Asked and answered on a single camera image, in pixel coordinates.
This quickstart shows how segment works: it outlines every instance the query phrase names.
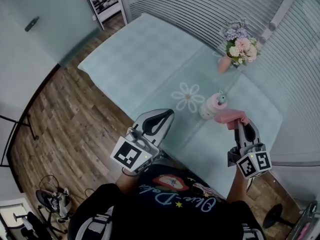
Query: black t-shirt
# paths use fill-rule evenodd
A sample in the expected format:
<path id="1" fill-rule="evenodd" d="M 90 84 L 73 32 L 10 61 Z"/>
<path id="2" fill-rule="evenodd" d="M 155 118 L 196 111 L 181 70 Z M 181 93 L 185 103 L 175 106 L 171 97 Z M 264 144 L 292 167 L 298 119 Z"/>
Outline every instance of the black t-shirt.
<path id="1" fill-rule="evenodd" d="M 69 240 L 74 239 L 70 230 L 80 227 L 89 214 L 94 217 L 111 206 L 111 240 L 242 240 L 244 232 L 247 239 L 258 239 L 262 232 L 245 202 L 228 204 L 192 172 L 154 164 L 139 177 L 130 195 L 122 194 L 114 184 L 99 187 L 72 217 Z M 74 222 L 74 217 L 83 219 Z"/>

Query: window blinds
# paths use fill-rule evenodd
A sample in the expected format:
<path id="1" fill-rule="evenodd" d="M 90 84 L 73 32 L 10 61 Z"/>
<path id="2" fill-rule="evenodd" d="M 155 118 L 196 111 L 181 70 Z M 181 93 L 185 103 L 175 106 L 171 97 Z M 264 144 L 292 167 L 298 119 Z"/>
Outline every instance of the window blinds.
<path id="1" fill-rule="evenodd" d="M 122 0 L 128 22 L 149 13 L 180 27 L 212 48 L 224 50 L 226 22 L 247 18 L 248 32 L 259 38 L 283 0 Z"/>
<path id="2" fill-rule="evenodd" d="M 320 0 L 295 0 L 244 73 L 283 115 L 273 161 L 320 161 Z"/>

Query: light blue tablecloth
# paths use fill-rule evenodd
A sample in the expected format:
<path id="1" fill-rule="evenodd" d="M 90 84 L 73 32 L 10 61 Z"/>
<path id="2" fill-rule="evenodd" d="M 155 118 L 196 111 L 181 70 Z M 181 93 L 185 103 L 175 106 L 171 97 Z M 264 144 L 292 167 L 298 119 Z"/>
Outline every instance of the light blue tablecloth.
<path id="1" fill-rule="evenodd" d="M 201 102 L 225 91 L 228 107 L 247 113 L 268 150 L 282 116 L 235 68 L 218 74 L 218 59 L 197 39 L 143 14 L 101 44 L 78 67 L 133 120 L 152 109 L 174 109 L 175 119 L 163 149 L 226 197 L 236 169 L 227 167 L 227 152 L 236 145 L 234 133 L 213 120 L 202 120 L 198 112 Z M 194 105 L 186 102 L 183 106 L 183 94 L 189 94 Z"/>

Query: door handle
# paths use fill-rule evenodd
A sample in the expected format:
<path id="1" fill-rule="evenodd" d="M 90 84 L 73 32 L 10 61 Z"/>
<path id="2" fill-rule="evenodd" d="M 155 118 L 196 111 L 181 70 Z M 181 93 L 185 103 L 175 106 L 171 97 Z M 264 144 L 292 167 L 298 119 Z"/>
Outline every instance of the door handle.
<path id="1" fill-rule="evenodd" d="M 32 29 L 32 27 L 37 23 L 37 21 L 38 21 L 39 19 L 40 19 L 39 16 L 33 18 L 33 19 L 30 21 L 30 23 L 25 27 L 24 30 L 25 30 L 26 32 L 29 32 L 29 31 Z"/>

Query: white flower print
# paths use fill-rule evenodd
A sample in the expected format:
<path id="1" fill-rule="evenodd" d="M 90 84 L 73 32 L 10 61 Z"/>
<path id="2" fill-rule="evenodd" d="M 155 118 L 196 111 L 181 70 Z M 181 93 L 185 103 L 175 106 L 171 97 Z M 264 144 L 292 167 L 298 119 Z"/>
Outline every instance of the white flower print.
<path id="1" fill-rule="evenodd" d="M 171 93 L 172 98 L 180 100 L 175 107 L 176 110 L 181 111 L 188 104 L 190 112 L 196 113 L 198 110 L 196 103 L 203 103 L 205 101 L 205 98 L 202 95 L 196 94 L 200 90 L 199 85 L 194 84 L 189 89 L 185 82 L 181 82 L 180 89 L 181 91 L 174 91 Z"/>

